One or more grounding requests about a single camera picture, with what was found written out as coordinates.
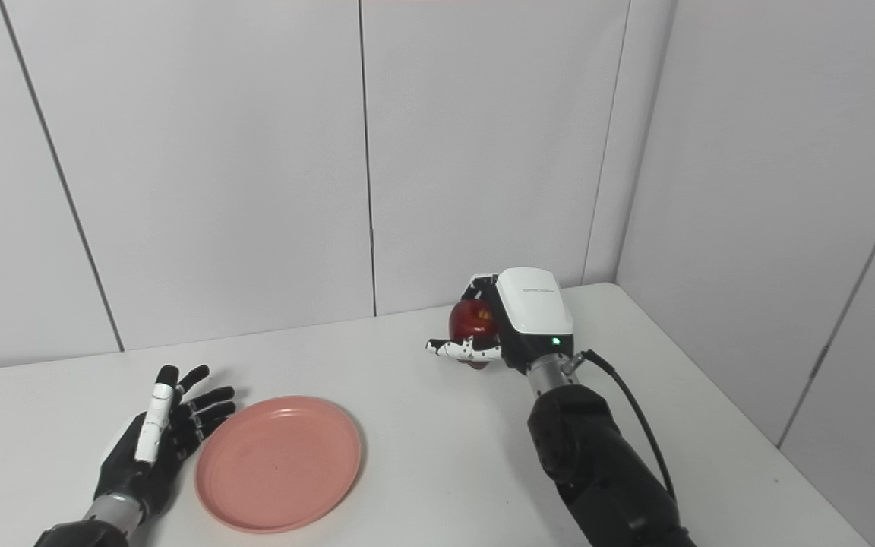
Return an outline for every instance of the apple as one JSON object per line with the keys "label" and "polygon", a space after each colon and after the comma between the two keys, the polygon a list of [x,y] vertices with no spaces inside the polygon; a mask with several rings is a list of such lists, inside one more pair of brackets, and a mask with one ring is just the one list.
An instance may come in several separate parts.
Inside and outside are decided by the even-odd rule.
{"label": "apple", "polygon": [[[451,309],[451,316],[447,322],[448,331],[452,339],[464,339],[469,336],[493,336],[498,333],[495,319],[492,318],[492,309],[483,300],[461,300]],[[484,363],[468,362],[473,369],[482,370],[488,365]]]}

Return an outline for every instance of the table surface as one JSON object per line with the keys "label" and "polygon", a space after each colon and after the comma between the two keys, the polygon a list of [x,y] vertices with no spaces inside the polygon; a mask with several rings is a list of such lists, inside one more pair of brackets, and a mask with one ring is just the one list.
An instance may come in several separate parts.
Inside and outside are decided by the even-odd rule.
{"label": "table surface", "polygon": [[[628,295],[599,284],[563,291],[576,347],[621,372],[659,439],[681,519],[699,547],[866,546],[743,413]],[[135,547],[414,545],[586,546],[539,468],[520,374],[475,371],[425,353],[449,308],[0,369],[0,545],[32,545],[90,505],[98,463],[125,419],[146,408],[164,363],[211,365],[240,406],[306,394],[355,417],[364,464],[349,495],[312,525],[253,536],[213,520],[185,465],[170,510]],[[621,392],[583,365],[624,436],[655,470]]]}

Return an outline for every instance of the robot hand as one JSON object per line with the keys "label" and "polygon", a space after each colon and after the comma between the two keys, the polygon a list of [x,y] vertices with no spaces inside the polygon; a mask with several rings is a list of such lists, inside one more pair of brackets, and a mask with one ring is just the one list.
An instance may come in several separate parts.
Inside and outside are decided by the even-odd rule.
{"label": "robot hand", "polygon": [[[137,526],[164,512],[182,464],[235,412],[232,387],[181,402],[185,392],[208,376],[207,365],[190,371],[177,385],[161,382],[169,368],[176,380],[177,369],[161,369],[149,411],[135,416],[100,465],[90,511],[79,522],[47,530],[36,547],[125,547]],[[157,397],[159,387],[166,389],[166,397]],[[152,449],[145,451],[145,444]]]}

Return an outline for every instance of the robotic arm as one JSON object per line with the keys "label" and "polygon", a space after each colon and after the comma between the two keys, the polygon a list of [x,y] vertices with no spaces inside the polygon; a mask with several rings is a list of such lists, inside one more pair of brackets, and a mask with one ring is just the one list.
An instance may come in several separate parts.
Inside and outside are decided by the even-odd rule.
{"label": "robotic arm", "polygon": [[35,547],[128,547],[137,526],[163,512],[181,465],[235,412],[232,387],[181,402],[208,373],[201,365],[178,381],[175,367],[161,368],[148,411],[135,416],[103,461],[84,518],[46,530]]}
{"label": "robotic arm", "polygon": [[[552,273],[513,267],[472,278],[463,300],[487,302],[496,337],[429,340],[428,350],[463,361],[501,356],[529,379],[535,404],[528,419],[542,469],[559,498],[596,547],[694,547],[681,527],[673,485],[653,439],[622,378],[592,350],[573,353],[573,318]],[[584,387],[576,368],[593,361],[624,388],[654,453],[661,485],[623,439],[607,401]]]}

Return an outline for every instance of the robot finger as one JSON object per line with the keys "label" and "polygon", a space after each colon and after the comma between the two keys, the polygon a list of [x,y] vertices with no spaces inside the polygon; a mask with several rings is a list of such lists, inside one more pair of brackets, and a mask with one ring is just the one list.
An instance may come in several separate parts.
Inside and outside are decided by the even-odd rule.
{"label": "robot finger", "polygon": [[488,340],[469,337],[462,340],[428,340],[427,351],[437,356],[447,356],[459,361],[488,362],[501,359],[501,346],[491,345]]}
{"label": "robot finger", "polygon": [[208,439],[230,416],[232,415],[219,416],[219,418],[212,419],[211,422],[204,423],[201,427],[190,430],[184,436],[175,438],[178,460],[187,460],[188,456],[194,454],[194,451],[201,446],[201,443],[204,443],[204,440]]}
{"label": "robot finger", "polygon": [[178,395],[184,395],[187,392],[191,391],[191,388],[194,387],[199,381],[208,378],[208,375],[211,371],[208,369],[208,365],[198,365],[194,367],[190,372],[185,374],[180,381],[178,381],[177,391]]}
{"label": "robot finger", "polygon": [[191,418],[195,413],[201,412],[216,403],[230,401],[235,396],[234,387],[226,385],[225,387],[217,387],[208,391],[207,394],[198,395],[187,403],[182,403],[181,406],[174,409],[171,413],[171,423],[174,426],[181,425],[184,420]]}
{"label": "robot finger", "polygon": [[174,427],[174,436],[181,437],[188,432],[192,432],[192,430],[204,429],[204,426],[207,425],[207,423],[211,423],[214,419],[221,418],[221,416],[232,415],[234,412],[235,403],[232,401],[212,405],[207,409],[204,409],[204,411],[192,413],[192,415],[185,419],[184,422],[178,423],[178,425]]}

